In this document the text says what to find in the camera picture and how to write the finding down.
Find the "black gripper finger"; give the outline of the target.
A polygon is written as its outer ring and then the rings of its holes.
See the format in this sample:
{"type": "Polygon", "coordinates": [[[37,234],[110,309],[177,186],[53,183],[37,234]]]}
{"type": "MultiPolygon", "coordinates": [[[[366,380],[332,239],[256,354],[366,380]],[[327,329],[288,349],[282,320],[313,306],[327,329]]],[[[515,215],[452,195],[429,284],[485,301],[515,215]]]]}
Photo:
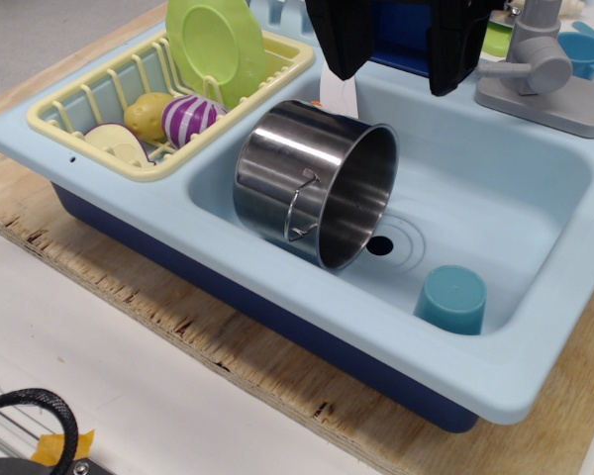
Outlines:
{"type": "Polygon", "coordinates": [[[502,0],[431,1],[428,29],[431,92],[445,96],[476,67],[493,11],[502,11],[502,0]]]}
{"type": "Polygon", "coordinates": [[[306,0],[306,10],[332,73],[351,79],[373,56],[374,34],[367,0],[306,0]]]}

